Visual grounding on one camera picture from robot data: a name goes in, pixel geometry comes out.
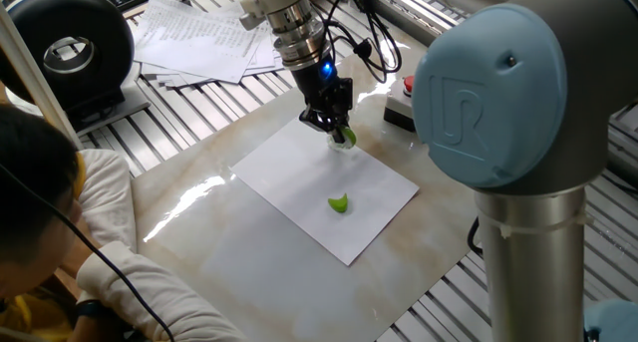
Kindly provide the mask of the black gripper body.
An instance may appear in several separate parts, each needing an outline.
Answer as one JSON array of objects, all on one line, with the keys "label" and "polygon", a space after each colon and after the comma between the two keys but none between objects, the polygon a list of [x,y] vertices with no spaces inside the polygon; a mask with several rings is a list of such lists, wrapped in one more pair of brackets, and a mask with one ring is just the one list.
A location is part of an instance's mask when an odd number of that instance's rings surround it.
[{"label": "black gripper body", "polygon": [[324,57],[306,68],[293,71],[297,88],[306,105],[323,112],[331,119],[331,129],[349,126],[349,112],[353,108],[353,80],[340,78],[334,60]]}]

